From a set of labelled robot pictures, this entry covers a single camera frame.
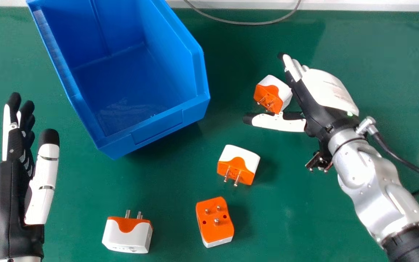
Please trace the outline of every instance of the green table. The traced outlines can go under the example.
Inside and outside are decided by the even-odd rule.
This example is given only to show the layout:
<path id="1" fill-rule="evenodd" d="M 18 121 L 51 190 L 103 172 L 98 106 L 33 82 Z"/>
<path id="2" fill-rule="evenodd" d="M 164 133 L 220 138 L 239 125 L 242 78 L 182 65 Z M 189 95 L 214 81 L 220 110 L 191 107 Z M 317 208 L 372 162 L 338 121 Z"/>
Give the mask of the green table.
<path id="1" fill-rule="evenodd" d="M 3 103 L 18 91 L 35 102 L 35 131 L 55 128 L 61 137 L 45 260 L 385 261 L 335 171 L 304 169 L 317 141 L 246 126 L 241 117 L 261 112 L 252 101 L 254 86 L 267 74 L 283 77 L 276 55 L 284 51 L 340 78 L 361 116 L 376 118 L 388 143 L 419 165 L 419 13 L 301 11 L 255 28 L 213 22 L 191 10 L 177 13 L 205 51 L 212 95 L 206 118 L 112 161 L 95 149 L 70 106 L 28 10 L 0 8 L 0 123 Z M 211 13 L 265 20 L 284 11 Z M 234 188 L 216 174 L 226 144 L 261 156 L 252 186 Z M 403 184 L 417 189 L 419 175 L 397 166 Z M 235 237 L 206 249 L 195 204 L 216 196 L 229 204 Z M 147 255 L 101 244 L 106 218 L 126 209 L 142 211 L 153 223 Z"/>

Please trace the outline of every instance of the robotic arm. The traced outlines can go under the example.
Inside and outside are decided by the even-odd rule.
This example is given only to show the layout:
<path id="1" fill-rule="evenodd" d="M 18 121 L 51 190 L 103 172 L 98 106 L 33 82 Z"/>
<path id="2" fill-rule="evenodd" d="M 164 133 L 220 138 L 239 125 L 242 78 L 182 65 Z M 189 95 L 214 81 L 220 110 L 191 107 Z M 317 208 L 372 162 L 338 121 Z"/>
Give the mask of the robotic arm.
<path id="1" fill-rule="evenodd" d="M 366 135 L 373 136 L 387 153 L 409 168 L 417 172 L 419 168 L 389 149 L 374 119 L 359 121 L 359 110 L 339 79 L 301 66 L 287 54 L 281 53 L 279 58 L 302 114 L 295 120 L 286 119 L 282 112 L 247 114 L 243 121 L 280 131 L 298 131 L 284 127 L 304 121 L 303 130 L 319 141 L 319 151 L 306 168 L 327 172 L 334 165 L 341 189 L 352 199 L 360 221 L 389 260 L 419 261 L 419 204 L 403 188 L 394 164 L 368 144 Z"/>
<path id="2" fill-rule="evenodd" d="M 13 93 L 4 106 L 0 163 L 0 262 L 40 262 L 44 224 L 53 200 L 58 171 L 59 135 L 40 134 L 34 163 L 30 147 L 35 135 L 32 101 L 20 109 Z"/>

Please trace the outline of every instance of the gray cable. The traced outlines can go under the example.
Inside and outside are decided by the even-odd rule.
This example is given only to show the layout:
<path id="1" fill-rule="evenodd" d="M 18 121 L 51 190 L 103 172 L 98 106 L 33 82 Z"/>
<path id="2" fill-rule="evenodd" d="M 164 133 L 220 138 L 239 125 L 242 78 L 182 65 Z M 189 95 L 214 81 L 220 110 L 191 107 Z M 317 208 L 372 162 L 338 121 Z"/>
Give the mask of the gray cable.
<path id="1" fill-rule="evenodd" d="M 196 8 L 196 7 L 195 7 L 195 5 L 193 5 L 193 4 L 192 4 L 191 2 L 189 2 L 188 0 L 183 0 L 183 1 L 184 1 L 184 2 L 188 5 L 188 6 L 190 6 L 193 10 L 195 10 L 197 13 L 199 13 L 200 15 L 202 15 L 202 16 L 204 16 L 204 17 L 207 17 L 207 18 L 210 18 L 210 19 L 212 19 L 212 20 L 216 20 L 216 21 L 219 21 L 219 22 L 226 23 L 226 24 L 232 24 L 232 25 L 271 25 L 271 24 L 275 24 L 275 23 L 281 22 L 281 21 L 283 21 L 283 20 L 285 20 L 285 19 L 287 19 L 287 18 L 291 17 L 291 16 L 292 16 L 292 15 L 293 15 L 296 11 L 297 11 L 298 6 L 300 5 L 300 2 L 301 2 L 302 0 L 298 0 L 298 2 L 297 2 L 297 4 L 295 5 L 294 9 L 293 9 L 290 13 L 286 14 L 285 16 L 280 17 L 280 18 L 275 19 L 275 20 L 265 21 L 265 22 L 237 22 L 237 21 L 231 21 L 231 20 L 221 19 L 221 18 L 218 18 L 218 17 L 212 16 L 212 15 L 208 15 L 207 13 L 203 13 L 203 11 L 199 10 L 198 8 Z"/>

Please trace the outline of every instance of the blue storage container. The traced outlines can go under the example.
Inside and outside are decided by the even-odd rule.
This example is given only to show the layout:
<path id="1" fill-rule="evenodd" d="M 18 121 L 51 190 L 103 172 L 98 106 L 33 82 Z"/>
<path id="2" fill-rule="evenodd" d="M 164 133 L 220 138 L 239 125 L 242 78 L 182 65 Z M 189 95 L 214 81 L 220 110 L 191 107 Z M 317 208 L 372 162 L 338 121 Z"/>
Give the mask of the blue storage container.
<path id="1" fill-rule="evenodd" d="M 164 0 L 28 0 L 73 108 L 117 159 L 203 118 L 203 51 Z"/>

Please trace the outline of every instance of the black cable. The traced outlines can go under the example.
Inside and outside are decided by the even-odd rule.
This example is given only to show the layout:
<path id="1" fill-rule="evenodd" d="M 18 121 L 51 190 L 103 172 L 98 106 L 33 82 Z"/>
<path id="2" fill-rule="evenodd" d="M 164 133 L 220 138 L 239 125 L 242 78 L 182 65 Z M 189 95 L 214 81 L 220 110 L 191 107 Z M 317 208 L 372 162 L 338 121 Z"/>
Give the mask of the black cable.
<path id="1" fill-rule="evenodd" d="M 416 171 L 416 172 L 419 173 L 419 167 L 415 166 L 414 164 L 412 164 L 412 163 L 408 162 L 407 160 L 401 158 L 400 156 L 396 155 L 394 153 L 394 151 L 392 151 L 392 149 L 389 148 L 389 146 L 386 144 L 386 142 L 384 142 L 384 139 L 379 132 L 374 133 L 373 138 L 382 147 L 382 149 L 384 151 L 386 151 L 386 153 L 388 153 L 390 156 L 392 156 L 394 159 L 401 162 L 402 164 L 404 164 L 408 168 L 410 168 L 413 171 Z M 412 195 L 413 196 L 419 195 L 419 189 L 417 191 L 413 192 Z"/>
<path id="2" fill-rule="evenodd" d="M 191 2 L 189 2 L 188 0 L 183 0 L 189 7 L 191 7 L 193 10 L 195 10 L 197 13 L 199 13 L 200 15 L 207 17 L 209 19 L 212 20 L 216 20 L 219 22 L 223 22 L 226 24 L 232 24 L 232 25 L 271 25 L 271 24 L 275 24 L 278 22 L 281 22 L 289 17 L 291 17 L 298 9 L 298 6 L 300 5 L 300 2 L 302 0 L 298 0 L 297 4 L 295 5 L 294 9 L 292 11 L 290 11 L 290 13 L 286 14 L 283 17 L 280 17 L 278 19 L 275 20 L 271 20 L 271 21 L 266 21 L 266 22 L 238 22 L 238 21 L 231 21 L 231 20 L 226 20 L 226 19 L 221 19 L 218 18 L 216 16 L 212 16 L 212 15 L 208 15 L 207 13 L 204 13 L 203 11 L 199 10 L 197 7 L 195 7 L 195 5 L 193 5 Z"/>

